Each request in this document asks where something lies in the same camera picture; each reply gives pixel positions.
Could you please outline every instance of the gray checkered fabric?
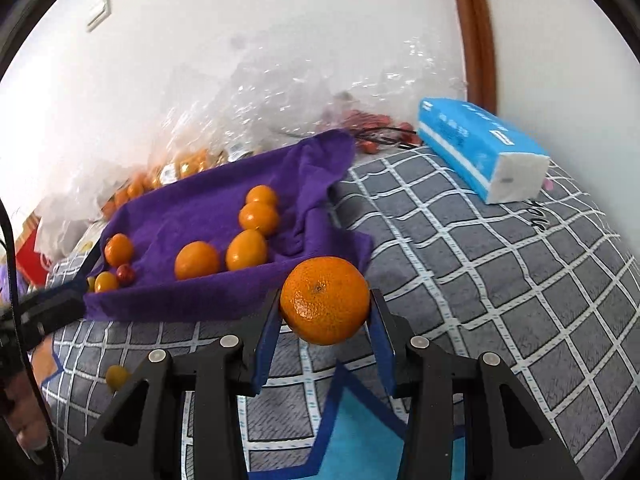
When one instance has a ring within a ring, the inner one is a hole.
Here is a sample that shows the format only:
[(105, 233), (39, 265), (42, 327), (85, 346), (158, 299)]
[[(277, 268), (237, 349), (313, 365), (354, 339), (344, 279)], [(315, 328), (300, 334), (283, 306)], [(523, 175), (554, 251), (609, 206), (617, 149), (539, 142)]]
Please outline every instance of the gray checkered fabric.
[[(366, 278), (393, 312), (447, 351), (500, 354), (585, 479), (600, 480), (640, 428), (640, 272), (590, 197), (555, 165), (548, 177), (554, 188), (537, 201), (487, 206), (421, 148), (351, 168), (332, 189), (332, 215), (373, 237)], [(50, 284), (73, 276), (82, 258), (60, 262)], [(82, 321), (56, 334), (64, 373), (44, 391), (65, 459), (111, 399), (104, 380), (111, 364), (133, 370), (153, 348), (191, 352), (227, 329), (216, 322)], [(408, 402), (389, 399), (380, 385), (364, 331), (317, 347), (283, 325), (264, 390), (238, 399), (250, 470), (305, 462), (336, 360), (407, 419)], [(185, 479), (193, 478), (191, 397), (183, 420)]]

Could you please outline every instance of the purple towel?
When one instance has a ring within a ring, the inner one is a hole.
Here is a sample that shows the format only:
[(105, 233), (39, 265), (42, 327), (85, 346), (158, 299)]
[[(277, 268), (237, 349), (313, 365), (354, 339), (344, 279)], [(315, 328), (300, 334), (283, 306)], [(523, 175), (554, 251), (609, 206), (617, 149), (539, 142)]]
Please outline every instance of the purple towel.
[[(238, 319), (260, 307), (298, 263), (314, 256), (340, 256), (366, 269), (368, 235), (335, 228), (326, 211), (327, 190), (347, 171), (354, 155), (351, 136), (331, 130), (296, 145), (205, 171), (123, 206), (102, 233), (100, 246), (116, 233), (133, 242), (136, 282), (128, 288), (85, 295), (87, 319), (196, 321)], [(238, 213), (247, 192), (267, 184), (277, 193), (280, 226), (268, 240), (270, 263), (178, 282), (175, 257), (186, 244), (204, 240), (224, 256), (241, 232)]]

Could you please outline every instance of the wall switch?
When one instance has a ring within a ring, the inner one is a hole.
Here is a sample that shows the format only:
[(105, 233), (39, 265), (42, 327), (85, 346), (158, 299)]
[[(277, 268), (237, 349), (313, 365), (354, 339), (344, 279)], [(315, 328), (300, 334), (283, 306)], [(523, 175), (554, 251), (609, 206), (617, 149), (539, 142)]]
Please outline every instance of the wall switch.
[(95, 4), (94, 8), (91, 9), (89, 21), (86, 24), (86, 31), (91, 32), (92, 30), (94, 30), (94, 28), (100, 25), (110, 14), (110, 0), (100, 0), (100, 2)]

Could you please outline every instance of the black wire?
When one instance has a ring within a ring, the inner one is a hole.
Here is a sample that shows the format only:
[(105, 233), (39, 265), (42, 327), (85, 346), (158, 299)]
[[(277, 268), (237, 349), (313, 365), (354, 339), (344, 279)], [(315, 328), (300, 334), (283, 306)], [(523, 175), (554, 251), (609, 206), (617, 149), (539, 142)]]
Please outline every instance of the black wire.
[(29, 383), (31, 385), (31, 389), (33, 390), (33, 394), (36, 397), (38, 407), (40, 408), (42, 416), (47, 423), (47, 431), (49, 432), (47, 445), (50, 447), (51, 453), (53, 455), (53, 463), (56, 470), (56, 480), (60, 480), (60, 475), (62, 474), (62, 460), (60, 459), (60, 450), (58, 449), (58, 443), (55, 438), (55, 431), (49, 417), (49, 410), (47, 410), (45, 401), (42, 398), (42, 394), (40, 393), (40, 387), (38, 386), (36, 378), (33, 375), (33, 369), (31, 368), (31, 363), (29, 362), (29, 356), (24, 349), (24, 339), (22, 338), (21, 329), (22, 313), (18, 308), (18, 279), (15, 262), (14, 231), (11, 228), (11, 221), (9, 220), (9, 215), (4, 208), (2, 200), (0, 200), (0, 228), (2, 229), (2, 236), (4, 236), (3, 245), (6, 250), (9, 298), (11, 300), (11, 311), (14, 318), (15, 338), (18, 343), (18, 351), (20, 352), (20, 358), (22, 359), (22, 364), (27, 373), (27, 377), (29, 378)]

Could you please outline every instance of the silver rivet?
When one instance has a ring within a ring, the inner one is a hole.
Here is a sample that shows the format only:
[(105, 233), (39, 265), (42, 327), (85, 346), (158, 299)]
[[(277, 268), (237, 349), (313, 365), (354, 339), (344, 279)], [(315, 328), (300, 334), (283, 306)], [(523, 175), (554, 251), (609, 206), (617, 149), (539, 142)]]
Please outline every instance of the silver rivet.
[(220, 346), (223, 346), (224, 348), (233, 348), (239, 342), (240, 340), (238, 339), (238, 336), (235, 336), (233, 334), (225, 335), (224, 337), (220, 338)]
[(482, 356), (482, 361), (484, 361), (489, 366), (497, 366), (500, 364), (500, 356), (498, 354), (494, 354), (493, 352), (487, 352)]
[(421, 335), (414, 335), (411, 338), (411, 346), (414, 348), (427, 348), (427, 346), (429, 346), (429, 340)]
[(159, 363), (160, 361), (164, 361), (166, 357), (166, 352), (161, 348), (156, 348), (149, 353), (149, 360), (152, 363)]

